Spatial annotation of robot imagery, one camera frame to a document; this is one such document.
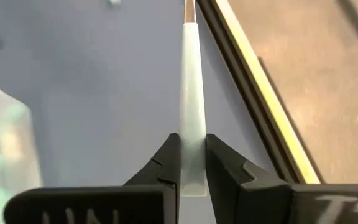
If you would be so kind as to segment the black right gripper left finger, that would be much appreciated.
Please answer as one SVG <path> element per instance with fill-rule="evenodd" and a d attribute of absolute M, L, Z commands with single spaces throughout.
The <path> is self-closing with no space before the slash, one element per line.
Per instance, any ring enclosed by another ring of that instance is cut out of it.
<path fill-rule="evenodd" d="M 180 151 L 177 133 L 124 185 L 36 188 L 4 207 L 5 224 L 178 224 Z"/>

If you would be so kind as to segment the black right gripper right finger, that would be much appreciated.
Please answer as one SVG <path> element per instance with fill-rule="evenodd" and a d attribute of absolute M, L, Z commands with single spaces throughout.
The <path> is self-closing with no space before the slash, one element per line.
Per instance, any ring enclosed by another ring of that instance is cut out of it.
<path fill-rule="evenodd" d="M 206 137 L 217 224 L 358 224 L 358 184 L 291 184 Z"/>

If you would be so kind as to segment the clear plastic bin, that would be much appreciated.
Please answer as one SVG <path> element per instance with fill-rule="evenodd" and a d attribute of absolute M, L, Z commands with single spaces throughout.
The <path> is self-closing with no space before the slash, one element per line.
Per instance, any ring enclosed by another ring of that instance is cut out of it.
<path fill-rule="evenodd" d="M 0 224 L 9 199 L 41 185 L 30 109 L 0 90 Z"/>

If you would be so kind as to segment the blue-grey table mat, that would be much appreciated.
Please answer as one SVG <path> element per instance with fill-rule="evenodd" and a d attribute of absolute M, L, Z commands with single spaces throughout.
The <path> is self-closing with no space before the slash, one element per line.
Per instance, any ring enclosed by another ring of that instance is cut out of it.
<path fill-rule="evenodd" d="M 124 185 L 179 135 L 184 0 L 0 0 L 0 90 L 31 112 L 42 185 Z M 181 195 L 178 224 L 217 224 Z"/>

